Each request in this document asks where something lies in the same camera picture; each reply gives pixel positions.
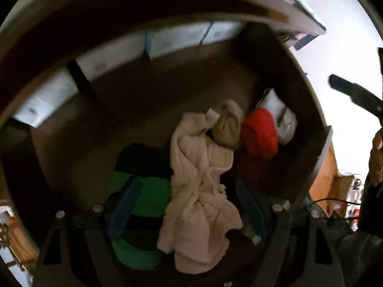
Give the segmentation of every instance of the cable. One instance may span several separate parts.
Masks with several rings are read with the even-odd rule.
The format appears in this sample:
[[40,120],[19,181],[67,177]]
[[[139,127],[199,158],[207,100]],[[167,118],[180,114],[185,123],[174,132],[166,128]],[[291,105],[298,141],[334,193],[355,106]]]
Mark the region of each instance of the cable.
[[344,169],[338,169],[338,173],[339,173],[341,176],[344,176],[344,175],[346,175],[346,174],[348,174],[348,176],[358,175],[358,176],[361,176],[361,177],[363,177],[363,178],[366,179],[366,176],[363,176],[363,175],[361,175],[361,174],[357,174],[357,173],[352,174],[351,172],[348,172],[348,171],[345,171],[343,174],[341,174],[341,173],[340,173],[341,171],[345,171],[345,170],[344,170]]
[[335,200],[335,201],[338,201],[338,202],[348,203],[348,204],[352,204],[352,205],[360,205],[360,203],[354,203],[354,202],[349,202],[349,201],[346,201],[346,200],[341,200],[341,199],[335,199],[335,198],[332,198],[332,197],[328,197],[328,198],[325,198],[325,199],[315,200],[312,203],[310,203],[309,206],[313,205],[315,203],[321,202],[323,200]]
[[326,220],[336,220],[336,221],[339,221],[339,220],[342,220],[342,221],[347,221],[347,220],[357,220],[359,217],[348,217],[348,218],[324,218]]

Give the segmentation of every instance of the green cloth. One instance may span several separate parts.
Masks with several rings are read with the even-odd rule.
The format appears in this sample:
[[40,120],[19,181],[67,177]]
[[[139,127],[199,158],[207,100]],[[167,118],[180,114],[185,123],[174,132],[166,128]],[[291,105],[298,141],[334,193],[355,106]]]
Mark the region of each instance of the green cloth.
[[[114,171],[111,192],[119,191],[132,175]],[[132,214],[141,217],[162,217],[170,200],[170,180],[156,177],[139,178],[140,196]]]
[[154,270],[163,257],[163,252],[158,249],[152,251],[138,250],[121,238],[112,240],[112,247],[118,260],[134,270]]
[[[114,171],[111,193],[118,192],[131,176],[125,172]],[[147,219],[162,219],[165,214],[170,201],[170,180],[157,177],[138,179],[140,195],[131,214],[137,216],[135,221],[139,219],[140,228],[145,229],[151,227],[146,223]],[[163,258],[163,252],[156,247],[158,232],[159,229],[157,231],[126,229],[121,237],[112,241],[116,257],[129,268],[154,270]]]

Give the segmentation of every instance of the red hat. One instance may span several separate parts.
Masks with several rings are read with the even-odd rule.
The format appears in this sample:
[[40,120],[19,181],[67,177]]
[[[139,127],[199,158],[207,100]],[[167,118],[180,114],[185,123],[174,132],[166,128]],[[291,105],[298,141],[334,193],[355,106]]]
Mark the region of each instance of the red hat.
[[273,117],[264,108],[256,108],[242,122],[241,136],[252,156],[272,158],[278,151],[278,137]]

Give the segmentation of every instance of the white storage bin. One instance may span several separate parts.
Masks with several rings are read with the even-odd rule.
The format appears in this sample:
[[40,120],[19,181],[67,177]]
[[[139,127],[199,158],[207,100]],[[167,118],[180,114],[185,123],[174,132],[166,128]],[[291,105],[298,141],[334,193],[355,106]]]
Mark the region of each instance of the white storage bin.
[[209,26],[209,22],[203,22],[150,31],[146,35],[146,51],[153,59],[186,47],[196,46],[202,41]]
[[242,31],[245,26],[244,22],[233,21],[219,21],[214,22],[206,37],[203,40],[203,44],[211,44],[219,41],[230,40],[235,38]]
[[45,82],[13,117],[23,123],[38,127],[78,92],[69,71],[66,68],[61,69]]
[[97,77],[142,56],[145,32],[132,33],[114,39],[76,58],[85,77],[92,82]]

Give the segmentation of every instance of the bolt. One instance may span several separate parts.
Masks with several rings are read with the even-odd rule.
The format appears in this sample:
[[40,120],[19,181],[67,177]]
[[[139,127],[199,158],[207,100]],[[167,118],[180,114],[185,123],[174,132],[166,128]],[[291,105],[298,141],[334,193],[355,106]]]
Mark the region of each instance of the bolt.
[[313,210],[313,211],[311,212],[311,216],[312,216],[313,218],[319,218],[321,215],[320,215],[319,211],[317,211],[317,210]]
[[275,212],[281,212],[283,210],[283,206],[280,205],[280,204],[274,204],[272,207],[271,207]]
[[63,211],[63,210],[59,210],[59,211],[56,213],[56,218],[57,218],[57,219],[64,218],[64,216],[65,216],[65,211]]
[[95,213],[102,212],[103,210],[104,210],[104,206],[102,206],[101,204],[97,204],[93,206],[93,211]]

